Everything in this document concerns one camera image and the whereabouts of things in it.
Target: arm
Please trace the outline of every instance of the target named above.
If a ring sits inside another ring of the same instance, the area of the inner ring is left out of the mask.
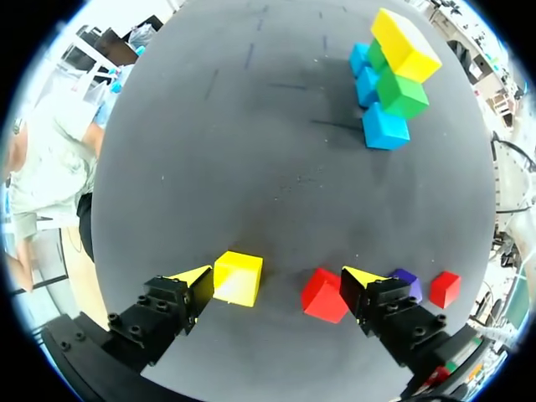
[[[102,140],[104,139],[104,130],[96,123],[90,123],[82,137],[82,142],[93,149],[97,157],[101,155]]]
[[[8,267],[13,279],[25,291],[34,289],[34,278],[32,277],[32,263],[29,239],[22,240],[17,245],[17,258],[6,254]]]

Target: gray table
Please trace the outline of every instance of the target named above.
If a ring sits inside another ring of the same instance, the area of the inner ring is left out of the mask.
[[[411,143],[367,149],[348,54],[379,6],[411,18],[444,66]],[[462,276],[467,319],[492,240],[492,156],[454,54],[400,1],[195,0],[138,60],[107,127],[95,184],[100,288],[120,312],[157,274],[227,249],[265,258],[254,308],[212,301],[143,375],[211,401],[379,401],[410,379],[348,314],[304,315],[315,267]]]

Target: person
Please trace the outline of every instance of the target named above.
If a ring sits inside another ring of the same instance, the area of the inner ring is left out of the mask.
[[[38,215],[77,214],[85,252],[93,260],[91,201],[104,130],[93,122],[97,107],[75,93],[45,96],[19,133],[8,139],[3,165],[14,226],[16,255],[7,255],[13,279],[32,291],[32,240]]]

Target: bolt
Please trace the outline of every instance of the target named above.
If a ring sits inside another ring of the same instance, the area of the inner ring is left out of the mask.
[[[147,296],[141,295],[137,297],[137,304],[141,304],[142,306],[147,304],[149,302],[149,299],[147,299]]]
[[[164,300],[159,300],[157,302],[157,310],[160,312],[165,312],[168,310],[168,304]]]
[[[134,338],[141,338],[142,337],[142,329],[138,325],[132,325],[130,328],[128,328],[128,332]]]
[[[119,324],[121,322],[121,318],[114,312],[111,312],[108,314],[108,322],[110,324]]]
[[[422,337],[423,335],[425,335],[425,333],[426,330],[423,327],[415,327],[415,329],[413,330],[413,335],[416,337]]]
[[[61,350],[63,350],[64,352],[67,352],[69,349],[70,349],[70,343],[66,342],[66,341],[61,341],[61,343],[59,343],[59,347],[61,348]]]

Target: cube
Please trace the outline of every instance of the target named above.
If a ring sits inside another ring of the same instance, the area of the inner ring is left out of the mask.
[[[262,258],[226,251],[214,263],[214,298],[253,307],[261,269]]]
[[[376,73],[380,73],[381,70],[387,65],[382,47],[379,42],[374,39],[368,48],[367,57],[370,65]]]
[[[395,74],[422,84],[441,67],[436,52],[409,19],[381,8],[371,31]]]
[[[317,268],[301,292],[301,308],[306,314],[334,324],[348,312],[339,295],[341,278],[323,268]]]
[[[418,303],[422,302],[422,290],[420,289],[420,281],[417,276],[402,268],[394,270],[389,276],[397,276],[402,281],[408,282],[408,285],[410,285],[410,296],[415,297]]]
[[[430,301],[447,308],[460,295],[461,278],[449,271],[442,272],[430,285]]]
[[[364,112],[363,130],[369,148],[393,150],[410,142],[405,120],[385,113],[378,102]]]
[[[367,57],[368,51],[369,46],[367,44],[355,44],[353,46],[350,54],[350,67],[355,78],[359,77],[363,67],[370,67],[369,58]]]
[[[358,102],[362,107],[369,107],[374,102],[378,102],[378,94],[376,93],[376,83],[379,76],[371,67],[363,67],[358,80],[355,83],[358,92]]]
[[[195,270],[190,270],[176,274],[173,276],[167,276],[168,279],[179,279],[180,281],[186,282],[188,287],[190,287],[206,270],[212,269],[212,266],[205,265]]]
[[[396,75],[386,66],[376,85],[379,101],[386,113],[409,120],[428,107],[422,84]]]

